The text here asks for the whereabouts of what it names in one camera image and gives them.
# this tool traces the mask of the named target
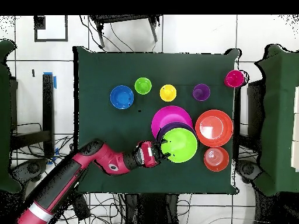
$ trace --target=red plate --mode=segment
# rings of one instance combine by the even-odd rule
[[[195,131],[199,141],[208,147],[226,144],[232,136],[231,118],[223,111],[205,111],[196,121]]]
[[[210,148],[204,154],[204,164],[213,172],[225,169],[230,161],[227,151],[222,147]]]

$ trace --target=yellow bowl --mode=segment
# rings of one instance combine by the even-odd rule
[[[160,97],[165,102],[171,102],[176,97],[176,89],[170,84],[166,84],[160,89]]]

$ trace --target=green cloth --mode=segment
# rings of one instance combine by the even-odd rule
[[[224,111],[232,118],[234,90],[224,85],[226,74],[234,69],[239,51],[223,54],[95,53],[77,47],[79,63],[79,147],[100,138],[115,151],[131,151],[137,142],[154,141],[151,121],[155,113],[170,105],[184,108],[193,125],[203,112]],[[135,81],[146,77],[152,89],[146,95],[134,89]],[[211,89],[210,97],[198,102],[192,91],[198,83]],[[174,85],[177,96],[167,103],[159,96],[165,84]],[[119,110],[110,102],[110,92],[126,85],[134,92],[134,103]],[[232,156],[232,139],[223,146]],[[104,174],[95,164],[78,187],[79,192],[98,193],[217,193],[235,194],[231,185],[231,166],[212,172],[203,163],[208,147],[199,145],[185,163],[163,161],[159,166],[139,168],[122,176]]]
[[[11,95],[9,90],[9,69],[6,58],[15,49],[15,45],[9,40],[0,40],[0,190],[10,193],[18,193],[22,187],[8,172],[10,167],[11,145]]]
[[[277,192],[299,192],[299,173],[291,167],[295,87],[299,86],[299,53],[270,45],[256,63],[266,78],[263,101],[265,120],[261,132],[260,165],[265,170],[256,186],[267,196]]]

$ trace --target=purple bowl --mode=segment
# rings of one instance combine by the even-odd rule
[[[210,93],[210,88],[206,84],[197,84],[193,89],[192,95],[196,100],[203,102],[209,98]]]
[[[162,127],[162,128],[159,130],[159,132],[158,132],[158,134],[157,134],[157,141],[160,141],[160,140],[162,139],[162,137],[163,137],[168,131],[170,131],[170,130],[172,130],[172,129],[174,129],[174,128],[184,128],[184,129],[186,129],[186,130],[188,130],[188,131],[191,131],[191,132],[195,135],[195,137],[197,138],[197,135],[196,135],[196,133],[195,133],[195,130],[194,130],[191,126],[189,126],[189,125],[187,125],[187,124],[185,124],[185,123],[182,123],[182,122],[172,122],[172,123],[169,123],[169,124],[165,125],[164,127]]]

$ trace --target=white tile floor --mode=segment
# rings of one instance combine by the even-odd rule
[[[46,31],[39,36],[51,37],[53,27],[57,33],[65,29],[61,24],[63,17],[46,17]],[[72,46],[84,46],[91,51],[102,51],[93,39],[100,43],[94,22],[89,23],[87,16],[82,21],[91,29],[82,25],[79,16],[68,16],[68,42],[34,42],[32,16],[0,16],[0,39],[10,39],[16,43],[16,52],[7,57],[7,65],[13,76],[19,81],[18,88],[18,123],[41,123],[41,75],[52,72],[57,77],[57,88],[54,89],[55,101],[55,136],[56,139],[69,136],[74,132],[74,99],[73,99],[73,68]],[[261,60],[266,45],[281,44],[295,51],[299,49],[299,24],[292,22],[291,16],[278,15],[165,15],[160,18],[156,33],[158,42],[154,43],[150,25],[146,19],[132,20],[112,24],[116,35],[134,51],[154,51],[156,53],[224,53],[229,48],[240,48],[242,56],[239,68],[247,71],[250,81],[262,78],[261,72],[253,64]],[[130,49],[121,43],[113,34],[109,24],[104,26],[104,35],[114,42],[122,51]],[[119,51],[108,39],[104,38],[106,51]],[[246,87],[242,88],[241,122],[248,123],[248,98]],[[19,132],[34,131],[38,126],[24,126]],[[246,125],[241,125],[241,132],[246,134]],[[188,224],[252,224],[255,214],[255,195],[251,185],[244,184],[236,174],[235,185],[240,192],[237,195],[193,195],[190,204]],[[113,202],[111,194],[88,194],[87,202],[94,215],[109,214]],[[190,200],[190,194],[183,194],[180,200]],[[179,214],[188,210],[186,202],[178,206]],[[116,215],[115,207],[111,214]],[[65,213],[69,218],[74,215],[72,210]],[[180,224],[187,223],[188,214],[179,216]],[[70,219],[69,224],[78,224],[77,219]],[[103,221],[90,218],[87,224],[105,224]],[[120,223],[120,214],[112,219],[112,223]]]

